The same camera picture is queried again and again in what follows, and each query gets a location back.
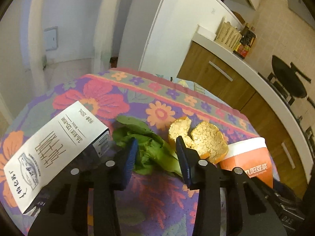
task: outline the floral tablecloth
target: floral tablecloth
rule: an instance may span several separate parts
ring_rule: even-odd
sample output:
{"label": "floral tablecloth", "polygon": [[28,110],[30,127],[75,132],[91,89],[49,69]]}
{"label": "floral tablecloth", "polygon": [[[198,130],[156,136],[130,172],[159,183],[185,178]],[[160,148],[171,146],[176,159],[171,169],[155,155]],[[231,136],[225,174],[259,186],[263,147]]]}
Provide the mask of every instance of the floral tablecloth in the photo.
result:
{"label": "floral tablecloth", "polygon": [[[3,167],[12,155],[51,118],[80,101],[111,130],[119,114],[146,121],[167,139],[169,125],[182,116],[195,127],[202,120],[218,126],[230,143],[258,134],[239,111],[222,102],[145,72],[112,69],[61,84],[35,98],[21,111],[0,142],[0,201],[18,228],[27,235],[33,217],[22,215],[8,187]],[[162,173],[133,174],[123,192],[116,192],[119,222],[124,236],[191,235],[198,191]],[[88,207],[89,235],[93,209]]]}

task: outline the white countertop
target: white countertop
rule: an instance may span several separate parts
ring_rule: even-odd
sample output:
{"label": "white countertop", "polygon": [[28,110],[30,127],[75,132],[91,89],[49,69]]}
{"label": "white countertop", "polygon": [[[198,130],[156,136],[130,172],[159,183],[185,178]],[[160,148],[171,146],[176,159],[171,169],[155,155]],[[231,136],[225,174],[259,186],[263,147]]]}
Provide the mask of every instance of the white countertop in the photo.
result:
{"label": "white countertop", "polygon": [[310,173],[313,167],[313,159],[304,135],[292,113],[286,107],[281,98],[275,93],[275,91],[258,75],[254,69],[252,69],[243,60],[236,57],[232,52],[214,42],[214,36],[215,34],[199,26],[197,32],[192,38],[192,41],[211,51],[230,67],[232,67],[250,85],[252,85],[252,87],[269,104],[290,135],[299,153],[307,182],[309,182],[311,178]]}

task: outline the drawer handle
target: drawer handle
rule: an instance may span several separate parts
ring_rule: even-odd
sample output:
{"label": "drawer handle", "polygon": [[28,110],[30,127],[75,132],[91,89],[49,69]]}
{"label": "drawer handle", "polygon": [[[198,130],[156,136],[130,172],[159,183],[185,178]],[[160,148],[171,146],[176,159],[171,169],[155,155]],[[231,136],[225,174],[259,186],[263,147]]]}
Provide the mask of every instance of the drawer handle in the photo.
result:
{"label": "drawer handle", "polygon": [[281,145],[282,145],[282,148],[283,148],[285,154],[287,155],[287,157],[288,157],[288,159],[289,159],[289,162],[291,163],[291,167],[292,167],[293,169],[295,169],[295,164],[294,164],[294,162],[293,162],[293,160],[292,160],[292,157],[291,157],[291,155],[290,155],[290,153],[289,153],[287,147],[285,146],[284,143],[282,143]]}
{"label": "drawer handle", "polygon": [[217,69],[221,74],[223,74],[229,81],[233,81],[233,79],[216,64],[212,63],[211,61],[209,61],[209,64],[212,65],[215,69]]}

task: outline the leafy green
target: leafy green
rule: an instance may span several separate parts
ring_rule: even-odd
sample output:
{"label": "leafy green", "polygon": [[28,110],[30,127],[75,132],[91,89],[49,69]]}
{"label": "leafy green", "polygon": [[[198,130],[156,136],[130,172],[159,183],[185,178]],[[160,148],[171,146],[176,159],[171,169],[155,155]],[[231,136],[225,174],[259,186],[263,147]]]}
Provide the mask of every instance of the leafy green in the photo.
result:
{"label": "leafy green", "polygon": [[123,124],[123,127],[116,129],[112,135],[118,146],[125,147],[132,137],[138,140],[139,152],[133,169],[136,173],[151,174],[159,166],[182,176],[175,150],[155,134],[145,122],[123,115],[118,116],[116,120]]}

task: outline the cabinet drawer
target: cabinet drawer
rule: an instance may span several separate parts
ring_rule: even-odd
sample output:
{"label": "cabinet drawer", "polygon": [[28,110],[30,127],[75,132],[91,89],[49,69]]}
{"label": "cabinet drawer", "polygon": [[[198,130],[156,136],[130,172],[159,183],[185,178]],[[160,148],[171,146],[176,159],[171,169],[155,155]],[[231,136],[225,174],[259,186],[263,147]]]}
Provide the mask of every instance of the cabinet drawer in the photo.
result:
{"label": "cabinet drawer", "polygon": [[192,42],[177,77],[198,83],[237,110],[255,93],[255,89],[232,67],[195,42]]}
{"label": "cabinet drawer", "polygon": [[[267,102],[255,93],[241,109],[255,128],[265,138],[267,148],[275,162],[281,182],[291,187],[298,197],[303,197],[307,182],[300,156],[285,127]],[[285,152],[289,152],[295,168]]]}

